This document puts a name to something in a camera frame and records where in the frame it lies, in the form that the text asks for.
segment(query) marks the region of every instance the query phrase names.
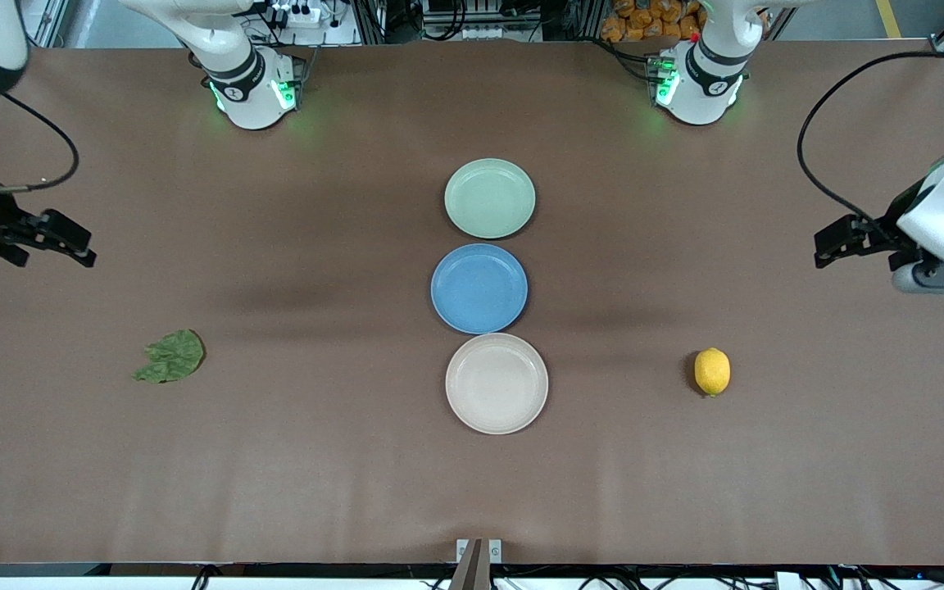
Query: brown tablecloth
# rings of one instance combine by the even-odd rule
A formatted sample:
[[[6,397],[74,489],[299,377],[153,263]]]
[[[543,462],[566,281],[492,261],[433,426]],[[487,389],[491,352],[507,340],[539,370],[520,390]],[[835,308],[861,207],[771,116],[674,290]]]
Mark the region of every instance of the brown tablecloth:
[[[918,43],[765,44],[722,122],[683,126],[592,46],[327,49],[272,129],[216,112],[183,52],[41,52],[16,90],[82,168],[19,197],[98,264],[0,262],[0,561],[944,561],[944,298],[883,256],[812,265],[844,211],[797,169],[817,97]],[[944,61],[886,64],[818,117],[818,175],[880,213],[944,153]],[[502,240],[510,332],[546,410],[489,437],[449,410],[467,339],[428,279],[472,242],[449,175],[503,157],[538,208]],[[0,180],[67,165],[0,101]],[[130,381],[174,329],[191,378]],[[687,361],[719,347],[730,389]]]

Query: wire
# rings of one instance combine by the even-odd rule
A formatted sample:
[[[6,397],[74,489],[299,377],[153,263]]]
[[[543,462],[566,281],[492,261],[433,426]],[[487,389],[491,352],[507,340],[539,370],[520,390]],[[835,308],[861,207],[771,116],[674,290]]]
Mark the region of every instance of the wire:
[[[894,583],[891,582],[891,580],[884,578],[884,576],[882,575],[876,575],[874,574],[874,572],[869,571],[869,569],[866,569],[863,566],[859,566],[859,569],[865,572],[865,575],[873,576],[873,578],[879,579],[880,583],[883,583],[884,586],[887,586],[888,590],[902,590],[898,586],[895,586]]]
[[[611,56],[614,56],[614,57],[621,57],[621,59],[623,59],[623,60],[629,60],[630,62],[637,62],[637,63],[648,63],[648,62],[649,62],[649,60],[647,59],[647,57],[644,57],[644,56],[634,56],[632,53],[620,52],[620,50],[618,50],[618,48],[615,48],[614,44],[607,43],[607,41],[603,41],[602,39],[597,39],[596,37],[589,37],[589,36],[585,36],[585,37],[574,37],[574,41],[588,41],[589,43],[592,43],[593,45],[596,45],[597,48],[603,49],[604,52],[610,53]]]
[[[601,578],[601,576],[598,575],[593,575],[591,578],[585,579],[584,582],[581,583],[581,586],[578,586],[578,590],[585,590],[585,587],[592,583],[593,580],[599,580],[599,582],[605,583],[610,590],[618,590],[618,587],[610,583],[609,579]]]
[[[454,5],[454,18],[450,21],[450,25],[447,27],[446,33],[441,34],[439,37],[432,36],[431,34],[422,33],[425,39],[431,39],[432,41],[449,41],[456,37],[462,29],[465,28],[465,18],[468,16],[468,4],[465,3],[465,0],[461,0],[461,4],[457,3],[457,0],[450,0]],[[457,12],[458,7],[461,8],[461,22],[457,22]]]
[[[423,582],[423,584],[424,584],[424,586],[428,586],[428,589],[429,589],[429,590],[439,590],[439,585],[441,585],[441,583],[443,583],[443,580],[445,580],[445,579],[453,579],[453,578],[454,578],[454,572],[450,572],[450,574],[443,574],[443,575],[439,576],[439,579],[436,579],[436,580],[435,580],[435,583],[434,583],[433,585],[431,585],[431,586],[428,586],[428,583],[427,583],[427,582]]]
[[[311,68],[315,66],[315,59],[319,57],[319,49],[321,46],[316,45],[315,49],[311,52],[311,59],[307,61],[304,65],[304,75],[301,77],[301,85],[303,86],[305,82],[308,81],[308,78],[311,77]]]
[[[365,10],[366,10],[366,18],[371,19],[372,24],[375,25],[374,28],[381,31],[382,39],[387,42],[388,30],[385,29],[385,25],[383,23],[378,21],[378,15],[374,13],[374,8],[370,5],[370,0],[364,0],[364,3],[365,3]],[[337,10],[336,4],[337,4],[337,0],[334,0],[334,10]],[[345,11],[347,11],[347,8],[342,8],[341,10],[342,18],[344,18]],[[341,20],[341,19],[338,19],[336,16],[333,16],[333,18],[337,21]]]
[[[534,41],[534,34],[537,33],[537,30],[541,29],[541,23],[543,22],[544,21],[538,19],[538,23],[534,26],[534,29],[531,29],[531,36],[527,38],[528,41]],[[541,33],[541,40],[544,41],[544,31]]]
[[[269,24],[269,21],[265,18],[265,15],[258,12],[257,15],[261,18],[261,22],[265,23],[265,27],[269,30],[269,33],[272,34],[272,37],[276,40],[278,45],[282,45],[282,41],[279,40],[279,36],[275,33],[275,30],[272,29],[272,25]]]
[[[869,583],[869,579],[865,577],[865,574],[862,574],[861,568],[855,568],[855,575],[858,575],[858,584],[861,590],[873,590],[873,585]]]
[[[734,578],[734,579],[737,580],[738,582],[744,583],[746,586],[753,587],[753,588],[764,588],[765,590],[773,590],[775,588],[775,583],[773,582],[758,583],[758,582],[749,582],[749,580],[745,578]]]
[[[806,136],[806,131],[808,130],[808,127],[810,127],[810,122],[812,122],[814,116],[817,115],[821,107],[823,107],[825,102],[827,102],[837,90],[842,89],[844,84],[851,82],[851,80],[857,77],[858,74],[868,70],[870,67],[892,60],[900,60],[903,59],[903,57],[944,57],[944,52],[889,53],[889,55],[877,57],[877,59],[870,60],[869,62],[859,66],[849,75],[844,75],[844,77],[841,78],[839,82],[836,82],[831,89],[825,91],[825,94],[823,94],[821,98],[818,98],[817,103],[810,108],[810,112],[808,112],[808,115],[806,115],[806,119],[803,120],[801,132],[799,132],[799,137],[796,139],[796,158],[799,161],[799,165],[801,165],[803,175],[806,175],[806,178],[810,180],[810,183],[817,187],[818,190],[823,192],[825,195],[827,195],[827,197],[832,198],[832,200],[835,202],[839,202],[840,205],[850,209],[855,213],[856,216],[861,217],[862,220],[866,221],[866,223],[872,225],[873,229],[875,229],[882,236],[882,238],[888,240],[888,242],[892,242],[891,236],[887,235],[887,232],[877,225],[876,220],[874,220],[872,216],[869,216],[869,213],[866,213],[865,210],[862,210],[860,206],[855,205],[854,202],[847,201],[846,198],[840,197],[839,194],[836,194],[836,192],[834,192],[832,189],[829,189],[829,187],[825,186],[825,184],[823,184],[823,182],[821,182],[821,180],[819,180],[817,176],[814,175],[814,172],[810,171],[810,167],[806,164],[806,159],[803,157],[803,138]]]
[[[46,117],[43,116],[41,112],[35,111],[34,108],[27,106],[26,104],[22,103],[22,101],[16,100],[16,98],[14,98],[11,94],[4,93],[2,96],[12,104],[15,104],[19,106],[19,108],[24,109],[24,111],[27,111],[29,115],[36,117],[38,120],[41,120],[41,122],[52,129],[53,132],[56,132],[57,135],[60,135],[60,137],[64,139],[64,143],[66,143],[68,145],[68,149],[71,150],[71,168],[68,168],[68,171],[63,173],[63,175],[57,176],[57,178],[48,180],[45,183],[23,184],[23,186],[15,187],[0,187],[0,194],[11,192],[31,192],[53,188],[58,184],[63,184],[68,179],[70,179],[71,176],[74,176],[75,171],[79,169],[79,149],[75,146],[75,142],[72,142],[71,138],[68,137],[68,134],[65,134],[64,130],[60,127],[57,127],[57,124],[53,123],[52,120],[46,119]]]
[[[615,48],[614,45],[611,45],[610,43],[607,43],[607,41],[603,41],[595,37],[577,37],[577,38],[574,38],[574,41],[588,41],[592,45],[596,45],[597,48],[603,49],[604,52],[610,53],[611,56],[614,56],[615,59],[618,60],[618,63],[621,64],[622,70],[627,71],[629,75],[631,75],[634,79],[640,79],[643,82],[663,82],[664,81],[664,79],[656,77],[655,75],[640,74],[639,71],[633,70],[633,68],[630,67],[629,64],[623,61],[623,60],[629,60],[630,62],[646,64],[650,61],[647,59],[647,57],[634,56],[632,55],[632,53],[619,52],[619,50]]]
[[[195,576],[195,582],[192,583],[192,590],[206,590],[210,586],[211,575],[224,575],[220,568],[213,564],[207,564],[199,569],[199,574]]]

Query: leaf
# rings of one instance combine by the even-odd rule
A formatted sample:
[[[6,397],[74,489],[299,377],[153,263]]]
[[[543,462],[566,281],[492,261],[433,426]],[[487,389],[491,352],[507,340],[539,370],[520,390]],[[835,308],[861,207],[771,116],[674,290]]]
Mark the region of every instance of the leaf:
[[[150,362],[134,371],[134,381],[150,384],[179,381],[194,373],[206,354],[202,340],[191,329],[179,329],[145,347],[145,356]]]

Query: lemon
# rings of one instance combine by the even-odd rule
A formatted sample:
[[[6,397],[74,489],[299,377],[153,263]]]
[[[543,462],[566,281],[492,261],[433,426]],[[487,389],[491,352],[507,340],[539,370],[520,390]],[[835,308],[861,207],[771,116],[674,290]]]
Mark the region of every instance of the lemon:
[[[731,361],[723,351],[706,348],[694,358],[694,381],[709,396],[719,396],[731,382]]]

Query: black cable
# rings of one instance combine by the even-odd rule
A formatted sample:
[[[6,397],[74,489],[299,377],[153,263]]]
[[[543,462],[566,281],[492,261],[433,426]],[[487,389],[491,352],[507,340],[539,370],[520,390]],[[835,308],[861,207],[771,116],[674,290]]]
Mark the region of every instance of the black cable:
[[[739,588],[739,587],[737,586],[737,585],[738,585],[737,583],[731,582],[731,580],[729,580],[729,579],[720,578],[720,576],[718,576],[718,575],[711,575],[711,576],[709,576],[709,578],[715,579],[716,582],[721,582],[721,583],[723,583],[724,586],[730,588],[731,590],[741,590],[741,588]]]
[[[24,109],[24,111],[27,111],[29,115],[36,117],[36,119],[38,120],[41,120],[41,122],[43,122],[47,127],[52,129],[53,132],[56,132],[57,135],[60,135],[60,137],[64,139],[64,143],[66,143],[68,145],[68,149],[71,150],[71,168],[68,168],[68,171],[63,173],[63,175],[57,176],[57,178],[53,180],[48,180],[45,183],[22,184],[22,186],[15,186],[15,187],[0,187],[0,193],[31,192],[31,191],[36,191],[36,190],[48,189],[48,188],[56,187],[58,184],[62,184],[65,182],[65,180],[70,179],[71,176],[74,176],[75,171],[79,169],[79,149],[76,148],[75,142],[71,141],[71,138],[68,137],[68,134],[65,134],[64,130],[61,129],[60,127],[57,127],[57,124],[53,123],[52,120],[46,119],[46,117],[43,116],[41,112],[35,111],[34,108],[27,106],[26,104],[22,103],[22,101],[16,100],[16,98],[14,98],[11,94],[5,93],[2,96],[6,98],[8,101],[10,101],[12,104],[15,104],[19,106],[19,108]]]
[[[534,26],[534,29],[531,29],[531,36],[527,38],[528,41],[534,41],[534,34],[541,29],[541,22],[541,19],[538,18],[538,23]],[[544,41],[544,31],[541,33],[541,40]]]
[[[588,41],[589,43],[596,45],[597,48],[603,49],[604,52],[610,53],[611,56],[621,57],[621,59],[629,60],[630,62],[648,63],[650,61],[644,56],[634,56],[632,53],[620,52],[618,48],[615,48],[613,43],[607,43],[607,41],[603,41],[602,39],[596,37],[576,37],[574,38],[574,41]]]
[[[403,0],[403,11],[406,13],[407,24],[409,24],[410,29],[416,30],[417,33],[420,33],[422,29],[417,26],[417,23],[415,22],[415,14],[413,14],[413,8],[410,7],[409,0]]]
[[[831,89],[825,91],[825,94],[823,94],[821,98],[818,98],[817,103],[813,107],[810,108],[810,112],[808,112],[808,115],[806,115],[806,119],[803,120],[803,126],[801,127],[801,132],[799,132],[799,137],[796,139],[796,158],[799,161],[799,165],[801,165],[801,170],[803,170],[803,175],[806,175],[806,178],[810,180],[810,183],[813,184],[815,187],[817,187],[818,190],[823,192],[825,195],[827,195],[827,197],[832,198],[832,200],[835,202],[839,202],[840,205],[843,205],[847,209],[850,209],[851,211],[855,213],[856,216],[861,217],[862,220],[866,221],[866,223],[869,223],[869,225],[872,225],[872,228],[875,229],[882,236],[882,238],[888,240],[888,242],[894,242],[894,240],[892,240],[891,236],[887,235],[887,232],[883,231],[883,228],[877,225],[876,220],[874,220],[872,216],[869,216],[869,213],[866,213],[865,210],[862,210],[860,206],[855,205],[854,202],[847,201],[846,198],[840,197],[840,195],[836,194],[836,192],[834,192],[832,189],[829,189],[829,187],[825,186],[825,184],[823,184],[823,182],[821,182],[821,180],[819,180],[817,176],[814,175],[814,172],[810,171],[810,167],[806,164],[806,159],[803,157],[803,138],[806,136],[806,130],[808,129],[808,127],[810,127],[810,122],[812,122],[812,120],[814,119],[814,116],[817,115],[819,109],[821,109],[821,107],[823,107],[825,102],[827,102],[828,99],[832,97],[832,95],[835,94],[837,90],[841,89],[844,84],[846,84],[847,82],[851,82],[851,80],[854,79],[856,75],[861,74],[861,72],[868,70],[870,67],[882,64],[884,62],[889,62],[892,60],[899,60],[899,59],[902,59],[902,57],[944,57],[944,53],[943,52],[889,53],[889,55],[886,55],[883,57],[877,57],[877,59],[870,60],[869,62],[866,62],[865,64],[859,66],[854,71],[852,71],[849,75],[844,75],[844,77],[841,78],[839,82],[836,82],[832,86]]]
[[[773,590],[776,587],[775,583],[773,582],[749,582],[749,580],[745,578],[735,578],[735,579],[738,580],[738,582],[744,583],[746,586],[750,586],[753,588],[764,588],[764,590]]]
[[[428,586],[429,590],[439,590],[439,585],[441,585],[441,583],[443,583],[443,580],[445,580],[445,579],[453,579],[453,578],[454,578],[454,572],[450,572],[450,574],[443,574],[443,575],[439,576],[439,579],[436,579],[436,580],[435,580],[435,583],[434,583],[433,585],[428,586],[428,583],[427,583],[427,582],[424,582],[424,585],[425,585],[425,586]]]
[[[465,3],[465,0],[461,0],[461,4],[457,3],[457,0],[450,0],[454,4],[454,16],[450,21],[450,25],[447,26],[446,33],[441,34],[441,36],[435,37],[431,34],[422,33],[425,39],[431,39],[432,41],[448,41],[456,37],[462,29],[465,28],[465,18],[468,16],[468,4]],[[458,22],[458,12],[461,12],[461,22]],[[422,8],[422,19],[424,19],[424,8]]]
[[[615,568],[614,576],[626,588],[629,588],[629,590],[651,590],[651,588],[648,588],[647,585],[643,583],[643,580],[640,579],[640,575],[637,574],[636,571],[626,572],[619,567]]]
[[[633,70],[629,64],[625,63],[623,60],[629,60],[630,62],[636,62],[639,64],[648,63],[649,60],[644,56],[634,56],[632,53],[619,52],[614,45],[607,43],[601,39],[595,37],[577,37],[574,38],[574,41],[588,41],[589,43],[596,45],[597,48],[603,49],[604,52],[608,52],[611,56],[614,56],[618,60],[618,63],[621,64],[622,70],[625,70],[631,75],[634,79],[640,79],[643,82],[664,82],[663,78],[656,77],[655,75],[644,75],[640,74],[639,71]]]
[[[381,31],[381,37],[382,37],[382,39],[385,40],[385,42],[387,43],[387,42],[388,42],[388,30],[385,29],[385,25],[384,25],[383,23],[379,22],[379,20],[378,20],[378,15],[374,13],[374,8],[370,6],[370,0],[363,0],[363,3],[365,4],[365,10],[366,10],[366,16],[367,16],[367,18],[368,18],[368,19],[371,19],[371,21],[374,22],[374,25],[377,25],[377,26],[375,26],[375,29]],[[334,15],[336,15],[336,14],[337,14],[337,0],[334,0]],[[334,19],[334,21],[337,21],[337,17],[336,17],[336,16],[331,16],[330,18],[331,18],[331,19]]]
[[[672,576],[672,578],[666,579],[665,582],[659,583],[659,585],[655,587],[655,590],[662,590],[663,588],[668,586],[670,583],[675,582],[675,580],[681,579],[683,576],[689,575],[689,574],[690,572],[684,572],[684,574],[676,574]]]
[[[869,583],[869,579],[865,577],[865,574],[862,574],[861,568],[855,568],[855,575],[858,575],[858,585],[861,590],[873,590],[873,585]]]
[[[207,564],[199,569],[199,574],[195,576],[195,582],[192,583],[192,590],[206,590],[210,586],[211,575],[224,575],[220,568],[213,564]]]
[[[598,575],[593,575],[591,578],[585,579],[584,582],[581,583],[581,586],[578,586],[578,590],[585,590],[585,587],[587,587],[590,583],[592,583],[594,579],[598,579],[600,580],[600,582],[605,583],[606,586],[610,588],[610,590],[618,590],[618,587],[615,586],[613,583],[610,583],[609,579],[600,578],[600,576]]]
[[[261,12],[258,12],[257,15],[261,18],[261,22],[265,23],[265,27],[269,30],[269,33],[272,34],[272,38],[276,40],[276,44],[282,46],[282,41],[279,40],[279,36],[275,33],[275,30],[272,29],[272,25],[269,24],[265,15],[262,15]]]
[[[872,576],[872,578],[879,579],[880,583],[883,583],[884,586],[887,586],[887,590],[902,590],[898,586],[895,586],[894,583],[891,582],[891,580],[884,578],[882,575],[876,575],[874,574],[874,572],[869,571],[865,567],[860,567],[860,568],[863,572],[865,572],[865,575],[869,575],[869,576]]]

